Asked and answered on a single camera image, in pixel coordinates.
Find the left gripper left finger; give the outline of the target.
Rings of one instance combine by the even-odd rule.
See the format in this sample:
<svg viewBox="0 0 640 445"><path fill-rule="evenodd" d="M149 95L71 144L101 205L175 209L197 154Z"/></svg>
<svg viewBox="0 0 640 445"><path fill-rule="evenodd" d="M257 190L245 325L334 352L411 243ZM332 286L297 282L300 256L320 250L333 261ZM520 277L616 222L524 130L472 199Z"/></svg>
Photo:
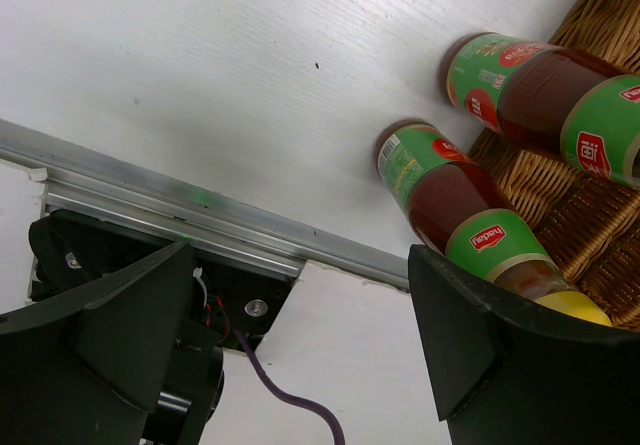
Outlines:
<svg viewBox="0 0 640 445"><path fill-rule="evenodd" d="M174 243L2 315L2 443L138 443L191 294L192 261L192 248Z"/></svg>

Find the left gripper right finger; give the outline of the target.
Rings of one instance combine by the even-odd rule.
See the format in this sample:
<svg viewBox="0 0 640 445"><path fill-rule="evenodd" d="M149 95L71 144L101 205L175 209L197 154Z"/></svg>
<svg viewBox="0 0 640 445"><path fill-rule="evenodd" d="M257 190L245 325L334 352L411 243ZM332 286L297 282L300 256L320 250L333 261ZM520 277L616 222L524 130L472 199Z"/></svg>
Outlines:
<svg viewBox="0 0 640 445"><path fill-rule="evenodd" d="M415 245L410 294L455 444L635 444L639 336L503 290Z"/></svg>

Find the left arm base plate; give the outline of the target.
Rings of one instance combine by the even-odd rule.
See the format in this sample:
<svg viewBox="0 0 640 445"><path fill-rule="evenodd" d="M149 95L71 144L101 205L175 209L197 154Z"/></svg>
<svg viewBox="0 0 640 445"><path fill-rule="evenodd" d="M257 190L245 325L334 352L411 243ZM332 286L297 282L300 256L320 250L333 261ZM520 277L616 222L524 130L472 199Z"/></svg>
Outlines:
<svg viewBox="0 0 640 445"><path fill-rule="evenodd" d="M36 258L30 298L36 302L115 273L168 246L171 239L130 229L68 210L55 210L29 227ZM222 336L221 345L237 349L235 330L256 347L270 330L291 292L293 280L196 248L191 315Z"/></svg>

